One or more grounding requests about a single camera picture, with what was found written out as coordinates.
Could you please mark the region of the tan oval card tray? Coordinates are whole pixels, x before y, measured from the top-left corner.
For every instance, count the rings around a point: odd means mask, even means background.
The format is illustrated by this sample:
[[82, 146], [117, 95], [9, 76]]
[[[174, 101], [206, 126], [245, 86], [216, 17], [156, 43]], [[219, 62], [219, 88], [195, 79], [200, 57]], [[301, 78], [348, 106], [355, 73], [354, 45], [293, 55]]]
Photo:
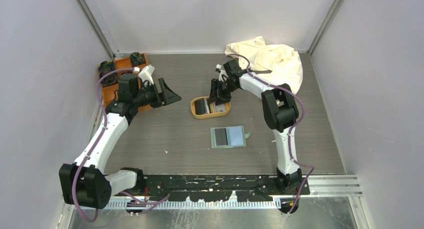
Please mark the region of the tan oval card tray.
[[216, 118], [216, 117], [222, 117], [222, 116], [226, 116], [231, 109], [231, 103], [230, 102], [226, 102], [224, 103], [226, 105], [227, 111], [226, 112], [221, 112], [221, 113], [212, 113], [212, 114], [204, 114], [204, 115], [196, 115], [195, 111], [194, 111], [194, 102], [196, 100], [199, 100], [201, 98], [205, 98], [208, 99], [208, 96], [203, 96], [203, 97], [196, 97], [194, 98], [191, 103], [190, 103], [190, 109], [191, 109], [191, 113], [193, 115], [194, 118], [196, 119], [209, 119], [209, 118]]

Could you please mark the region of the green card holder wallet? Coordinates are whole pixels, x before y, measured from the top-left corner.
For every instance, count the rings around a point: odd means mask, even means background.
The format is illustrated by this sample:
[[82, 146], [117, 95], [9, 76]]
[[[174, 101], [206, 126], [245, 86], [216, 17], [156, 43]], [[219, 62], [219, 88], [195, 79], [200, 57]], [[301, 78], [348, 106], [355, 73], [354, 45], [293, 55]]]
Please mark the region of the green card holder wallet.
[[[215, 128], [226, 128], [228, 145], [216, 146], [215, 145]], [[211, 127], [210, 128], [210, 142], [212, 149], [228, 149], [228, 148], [240, 148], [247, 145], [246, 140], [251, 136], [251, 132], [245, 132], [244, 126], [227, 126], [227, 127]]]

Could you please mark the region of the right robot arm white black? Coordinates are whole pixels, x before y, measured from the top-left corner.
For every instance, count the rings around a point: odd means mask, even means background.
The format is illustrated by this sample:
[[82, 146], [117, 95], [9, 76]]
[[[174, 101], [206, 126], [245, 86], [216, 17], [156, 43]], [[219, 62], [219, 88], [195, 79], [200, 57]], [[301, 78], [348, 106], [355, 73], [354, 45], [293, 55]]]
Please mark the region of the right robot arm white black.
[[277, 178], [279, 191], [291, 194], [297, 187], [304, 187], [302, 165], [297, 160], [295, 130], [301, 120], [297, 107], [297, 97], [286, 83], [274, 85], [248, 68], [242, 69], [237, 60], [217, 64], [215, 69], [219, 79], [211, 80], [208, 104], [228, 103], [231, 93], [241, 89], [257, 96], [262, 103], [263, 117], [272, 130], [277, 149]]

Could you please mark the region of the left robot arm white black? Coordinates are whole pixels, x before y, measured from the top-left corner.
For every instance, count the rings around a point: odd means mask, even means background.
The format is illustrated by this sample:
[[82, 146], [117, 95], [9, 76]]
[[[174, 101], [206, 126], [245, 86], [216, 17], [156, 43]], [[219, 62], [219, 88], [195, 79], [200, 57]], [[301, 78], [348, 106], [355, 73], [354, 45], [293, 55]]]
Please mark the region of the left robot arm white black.
[[103, 119], [94, 137], [73, 163], [64, 163], [59, 169], [64, 202], [103, 209], [114, 195], [128, 191], [141, 195], [147, 184], [141, 169], [123, 167], [105, 175], [106, 163], [140, 107], [160, 108], [181, 99], [163, 78], [159, 78], [157, 84], [143, 85], [137, 75], [124, 74], [118, 81], [117, 99], [102, 109]]

